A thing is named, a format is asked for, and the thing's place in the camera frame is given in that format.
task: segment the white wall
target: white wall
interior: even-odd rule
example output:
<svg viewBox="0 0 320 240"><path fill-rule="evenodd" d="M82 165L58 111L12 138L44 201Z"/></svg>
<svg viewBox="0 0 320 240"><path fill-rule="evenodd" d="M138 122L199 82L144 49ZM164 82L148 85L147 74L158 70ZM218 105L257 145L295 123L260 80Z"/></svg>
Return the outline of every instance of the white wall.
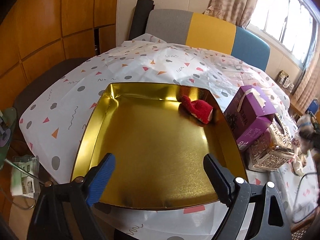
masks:
<svg viewBox="0 0 320 240"><path fill-rule="evenodd" d="M154 0L155 9L180 9L188 10L192 12L203 13L211 0ZM118 0L117 9L117 45L128 39L132 17L137 0ZM301 74L300 68L297 66L297 62L294 62L292 57L286 53L285 49L281 49L281 45L271 42L267 37L263 37L258 34L270 45L270 57L266 69L266 73L273 79L276 78L281 70L284 70L289 75L290 80L295 84Z"/></svg>

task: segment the beige curtain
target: beige curtain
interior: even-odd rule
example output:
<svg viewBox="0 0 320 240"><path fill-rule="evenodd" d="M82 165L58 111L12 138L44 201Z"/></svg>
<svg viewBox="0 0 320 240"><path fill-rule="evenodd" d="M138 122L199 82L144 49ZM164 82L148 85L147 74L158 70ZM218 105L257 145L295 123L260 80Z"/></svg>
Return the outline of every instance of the beige curtain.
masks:
<svg viewBox="0 0 320 240"><path fill-rule="evenodd" d="M298 86L294 97L303 111L311 104L311 101L320 93L320 30L318 26L318 37L316 41L315 52L306 70L303 79Z"/></svg>
<svg viewBox="0 0 320 240"><path fill-rule="evenodd" d="M257 0L212 0L204 14L245 28L256 3Z"/></svg>

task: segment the pink triangle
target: pink triangle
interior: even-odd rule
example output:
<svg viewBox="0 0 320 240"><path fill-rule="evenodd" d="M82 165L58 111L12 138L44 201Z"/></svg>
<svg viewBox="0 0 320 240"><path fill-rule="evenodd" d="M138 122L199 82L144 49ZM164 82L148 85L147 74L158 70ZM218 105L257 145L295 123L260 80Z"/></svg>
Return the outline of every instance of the pink triangle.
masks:
<svg viewBox="0 0 320 240"><path fill-rule="evenodd" d="M96 103L93 103L92 106L90 107L90 109L94 108L96 105L97 105Z"/></svg>
<svg viewBox="0 0 320 240"><path fill-rule="evenodd" d="M47 117L42 123L49 122L49 118Z"/></svg>

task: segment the rolled mat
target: rolled mat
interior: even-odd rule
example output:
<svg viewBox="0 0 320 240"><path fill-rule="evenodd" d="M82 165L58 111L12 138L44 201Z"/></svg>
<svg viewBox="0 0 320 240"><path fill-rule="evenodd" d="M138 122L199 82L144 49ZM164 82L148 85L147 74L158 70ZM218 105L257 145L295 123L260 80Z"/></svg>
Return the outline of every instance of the rolled mat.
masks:
<svg viewBox="0 0 320 240"><path fill-rule="evenodd" d="M129 34L129 41L145 33L149 13L154 7L153 3L153 0L137 0Z"/></svg>

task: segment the tissue box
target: tissue box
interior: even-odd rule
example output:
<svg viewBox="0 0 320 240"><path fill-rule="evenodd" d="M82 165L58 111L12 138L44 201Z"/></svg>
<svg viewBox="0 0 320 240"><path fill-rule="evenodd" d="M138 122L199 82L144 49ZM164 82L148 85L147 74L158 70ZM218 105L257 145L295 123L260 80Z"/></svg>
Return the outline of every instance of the tissue box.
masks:
<svg viewBox="0 0 320 240"><path fill-rule="evenodd" d="M239 88L224 115L240 151L245 151L267 130L274 113L274 106L260 87L248 85Z"/></svg>

